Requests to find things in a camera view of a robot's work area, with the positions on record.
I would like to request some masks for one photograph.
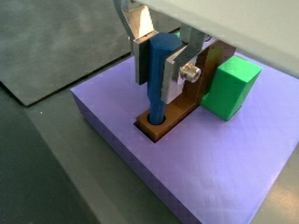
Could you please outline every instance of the brown wooden base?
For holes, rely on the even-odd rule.
[[[220,40],[198,54],[196,67],[201,70],[196,82],[184,82],[181,94],[165,105],[165,120],[160,125],[152,125],[148,120],[146,110],[137,118],[134,126],[157,142],[182,118],[200,106],[201,97],[209,92],[213,75],[218,65],[234,54],[236,48]]]

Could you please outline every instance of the screw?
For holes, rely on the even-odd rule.
[[[192,64],[186,63],[180,67],[180,76],[185,81],[193,83],[201,75],[201,70]]]

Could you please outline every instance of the gray mat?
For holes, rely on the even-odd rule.
[[[0,223],[97,223],[24,108],[1,88]]]
[[[166,16],[152,17],[156,30],[178,27]],[[0,81],[24,105],[129,51],[113,1],[4,0],[0,33]]]

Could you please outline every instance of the green block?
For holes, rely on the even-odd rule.
[[[202,96],[200,105],[222,120],[228,120],[247,98],[261,67],[232,56],[218,67],[209,92]]]

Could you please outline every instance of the purple box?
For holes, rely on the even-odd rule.
[[[299,80],[255,63],[264,70],[230,120],[197,107],[157,143],[133,125],[149,102],[132,58],[70,90],[80,113],[182,223],[249,223],[297,144]]]

